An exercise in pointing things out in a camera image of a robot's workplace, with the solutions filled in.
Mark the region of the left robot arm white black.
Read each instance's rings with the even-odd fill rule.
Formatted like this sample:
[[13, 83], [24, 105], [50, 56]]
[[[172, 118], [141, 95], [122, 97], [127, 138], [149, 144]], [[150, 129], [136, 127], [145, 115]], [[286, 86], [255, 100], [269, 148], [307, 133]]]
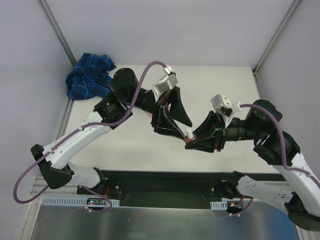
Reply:
[[105, 191], [107, 180], [98, 168], [85, 168], [70, 161], [91, 142], [114, 130], [114, 123], [125, 116], [131, 102], [134, 107], [151, 114], [154, 132], [186, 139], [177, 123], [188, 127], [193, 124], [182, 104], [176, 74], [169, 66], [163, 70], [165, 74], [147, 90], [139, 87], [132, 69], [119, 69], [109, 82], [110, 94], [97, 103], [81, 123], [56, 142], [46, 146], [36, 144], [30, 149], [50, 189], [75, 184], [89, 188], [96, 195]]

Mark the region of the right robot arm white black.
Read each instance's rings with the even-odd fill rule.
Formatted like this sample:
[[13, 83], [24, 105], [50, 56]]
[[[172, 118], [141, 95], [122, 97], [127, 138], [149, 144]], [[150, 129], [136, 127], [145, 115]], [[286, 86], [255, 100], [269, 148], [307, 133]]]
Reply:
[[307, 164], [294, 138], [282, 131], [282, 114], [267, 100], [248, 104], [245, 119], [236, 118], [244, 105], [230, 103], [227, 97], [212, 101], [213, 110], [195, 130], [188, 130], [185, 148], [212, 153], [226, 142], [253, 141], [254, 152], [277, 170], [291, 190], [259, 183], [248, 175], [234, 171], [213, 187], [216, 195], [232, 199], [248, 196], [271, 205], [298, 227], [310, 232], [320, 229], [320, 181]]

